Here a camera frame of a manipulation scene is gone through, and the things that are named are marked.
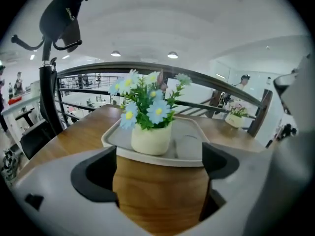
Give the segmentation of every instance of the white tray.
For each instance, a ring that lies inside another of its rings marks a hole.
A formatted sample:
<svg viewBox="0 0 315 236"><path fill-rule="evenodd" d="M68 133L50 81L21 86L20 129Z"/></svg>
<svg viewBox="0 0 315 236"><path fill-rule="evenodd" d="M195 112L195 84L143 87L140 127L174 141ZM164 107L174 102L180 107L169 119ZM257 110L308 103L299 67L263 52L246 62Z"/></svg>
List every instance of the white tray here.
<svg viewBox="0 0 315 236"><path fill-rule="evenodd" d="M116 145L117 155L150 164L172 167L203 167L202 142L209 142L197 122L175 117L172 123L170 146L165 155L152 156L135 152L131 147L132 130L119 127L120 120L105 132L104 147Z"/></svg>

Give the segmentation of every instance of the potted flower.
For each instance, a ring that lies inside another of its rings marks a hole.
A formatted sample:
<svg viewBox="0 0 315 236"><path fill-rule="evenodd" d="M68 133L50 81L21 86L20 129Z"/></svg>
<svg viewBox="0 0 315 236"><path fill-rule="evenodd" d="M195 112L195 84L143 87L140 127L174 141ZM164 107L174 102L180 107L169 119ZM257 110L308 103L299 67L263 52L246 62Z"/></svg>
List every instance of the potted flower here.
<svg viewBox="0 0 315 236"><path fill-rule="evenodd" d="M240 103L232 105L230 113L227 115L225 122L235 128L239 128L243 125L242 117L248 117L248 111Z"/></svg>
<svg viewBox="0 0 315 236"><path fill-rule="evenodd" d="M184 86L191 83L190 77L185 74L178 74L175 79L179 84L167 99L163 72L140 77L138 72L131 70L110 87L111 95L119 93L125 98L120 127L132 128L131 146L135 151L163 155L168 150L176 98L181 95Z"/></svg>

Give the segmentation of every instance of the white counter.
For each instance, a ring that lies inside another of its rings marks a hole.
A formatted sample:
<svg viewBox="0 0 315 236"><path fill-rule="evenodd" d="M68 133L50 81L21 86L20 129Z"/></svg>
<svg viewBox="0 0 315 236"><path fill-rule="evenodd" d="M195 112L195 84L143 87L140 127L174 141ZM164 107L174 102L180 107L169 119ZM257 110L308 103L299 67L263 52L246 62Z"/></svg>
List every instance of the white counter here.
<svg viewBox="0 0 315 236"><path fill-rule="evenodd" d="M22 99L12 105L7 105L4 107L4 109L2 110L1 114L3 116L6 116L16 110L19 110L20 108L27 106L31 103L33 103L34 101L37 101L40 99L40 96L36 96L36 97L32 97L32 93L25 93L22 95Z"/></svg>

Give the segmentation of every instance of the wooden surface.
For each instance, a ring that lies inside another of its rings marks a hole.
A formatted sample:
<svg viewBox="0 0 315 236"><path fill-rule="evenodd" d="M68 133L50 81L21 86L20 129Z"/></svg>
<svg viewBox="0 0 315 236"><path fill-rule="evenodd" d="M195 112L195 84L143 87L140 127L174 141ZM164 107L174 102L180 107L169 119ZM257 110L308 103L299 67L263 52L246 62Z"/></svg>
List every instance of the wooden surface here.
<svg viewBox="0 0 315 236"><path fill-rule="evenodd" d="M120 114L120 109L107 105L77 121L41 149L18 178L36 165L101 148L101 136ZM210 142L253 152L264 149L247 132L229 127L222 120L191 118ZM121 211L129 219L154 235L175 235L198 223L207 183L203 168L151 165L118 156L113 190L118 194Z"/></svg>

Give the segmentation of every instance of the blue daisy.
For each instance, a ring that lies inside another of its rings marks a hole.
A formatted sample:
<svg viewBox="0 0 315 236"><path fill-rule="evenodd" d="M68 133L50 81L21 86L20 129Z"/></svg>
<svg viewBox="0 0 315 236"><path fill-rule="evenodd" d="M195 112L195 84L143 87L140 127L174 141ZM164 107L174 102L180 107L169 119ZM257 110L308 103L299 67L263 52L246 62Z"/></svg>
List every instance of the blue daisy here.
<svg viewBox="0 0 315 236"><path fill-rule="evenodd" d="M171 112L170 105L165 100L154 101L152 105L147 108L147 116L154 124L159 124L163 118L167 118L167 114Z"/></svg>
<svg viewBox="0 0 315 236"><path fill-rule="evenodd" d="M123 81L120 82L120 94L128 94L131 89L137 88L137 83L139 81L138 72L136 70L130 70L129 74L125 77Z"/></svg>
<svg viewBox="0 0 315 236"><path fill-rule="evenodd" d="M122 129L133 128L137 122L138 107L135 102L130 102L125 109L125 112L121 114L120 127Z"/></svg>
<svg viewBox="0 0 315 236"><path fill-rule="evenodd" d="M115 81L115 83L113 85L110 86L109 88L109 93L111 95L116 95L119 90L120 90L120 82L123 81L124 78L119 78L117 81Z"/></svg>
<svg viewBox="0 0 315 236"><path fill-rule="evenodd" d="M175 79L179 80L183 85L190 85L192 83L191 78L182 73L175 75Z"/></svg>
<svg viewBox="0 0 315 236"><path fill-rule="evenodd" d="M149 96L151 98L154 98L154 101L162 100L163 99L163 91L161 89L159 90L153 90L149 93Z"/></svg>

